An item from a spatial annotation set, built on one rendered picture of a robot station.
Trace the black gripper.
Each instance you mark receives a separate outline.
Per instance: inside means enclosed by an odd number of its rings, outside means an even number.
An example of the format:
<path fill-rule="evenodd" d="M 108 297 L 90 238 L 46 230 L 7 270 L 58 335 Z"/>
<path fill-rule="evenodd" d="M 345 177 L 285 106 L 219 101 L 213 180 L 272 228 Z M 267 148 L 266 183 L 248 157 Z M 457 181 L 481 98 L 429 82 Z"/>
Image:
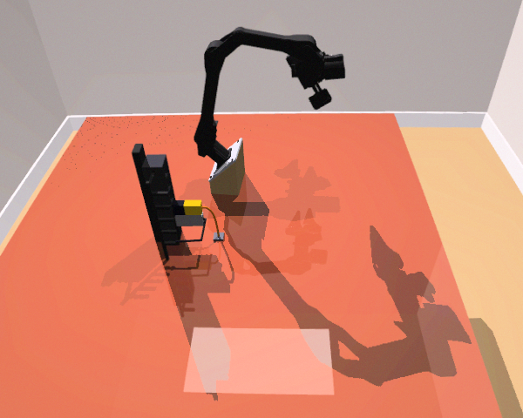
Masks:
<path fill-rule="evenodd" d="M 290 55 L 287 55 L 286 59 L 287 59 L 287 62 L 289 63 L 290 68 L 291 68 L 291 65 L 299 64 L 302 62 L 302 60 L 299 60 Z M 317 79 L 319 79 L 320 77 L 321 76 L 318 75 Z M 315 81 L 313 81 L 312 83 L 304 83 L 300 79 L 300 77 L 298 77 L 298 78 L 299 78 L 300 82 L 302 83 L 302 86 L 304 89 L 307 89 L 309 87 L 311 87 L 313 89 L 315 94 L 309 98 L 309 101 L 313 105 L 315 110 L 318 110 L 318 109 L 322 108 L 324 105 L 326 105 L 327 103 L 331 102 L 332 97 L 330 96 L 328 90 L 325 88 L 321 89 L 320 85 L 317 83 L 317 79 Z M 316 84 L 316 86 L 315 86 L 315 84 Z M 316 89 L 316 87 L 318 89 Z"/>

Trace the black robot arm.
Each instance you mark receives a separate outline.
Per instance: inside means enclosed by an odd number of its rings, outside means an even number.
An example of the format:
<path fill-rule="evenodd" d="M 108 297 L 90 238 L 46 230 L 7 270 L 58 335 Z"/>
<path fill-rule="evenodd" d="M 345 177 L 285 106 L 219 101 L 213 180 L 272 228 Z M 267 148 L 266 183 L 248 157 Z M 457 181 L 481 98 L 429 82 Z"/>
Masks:
<path fill-rule="evenodd" d="M 343 54 L 326 55 L 316 46 L 316 40 L 309 34 L 280 35 L 261 30 L 236 28 L 220 40 L 212 41 L 204 54 L 206 83 L 200 120 L 194 133 L 197 152 L 203 158 L 208 155 L 215 163 L 216 169 L 222 166 L 230 157 L 232 148 L 227 149 L 216 140 L 214 121 L 214 105 L 219 76 L 226 57 L 239 46 L 246 45 L 255 48 L 283 51 L 290 56 L 302 60 L 291 65 L 292 77 L 300 77 L 304 83 L 345 78 Z"/>

